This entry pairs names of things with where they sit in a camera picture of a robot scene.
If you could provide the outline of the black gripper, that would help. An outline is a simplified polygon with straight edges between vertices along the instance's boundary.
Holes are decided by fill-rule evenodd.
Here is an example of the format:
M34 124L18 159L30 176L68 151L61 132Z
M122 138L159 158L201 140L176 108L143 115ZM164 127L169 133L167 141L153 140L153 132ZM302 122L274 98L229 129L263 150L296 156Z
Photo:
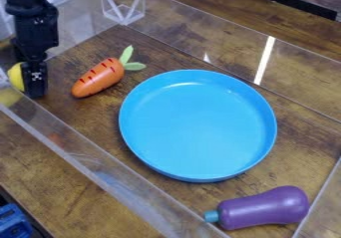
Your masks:
M24 93L32 98L45 95L48 69L42 62L46 50L58 46L58 11L48 0L5 0L5 12L13 16L15 55L21 61Z

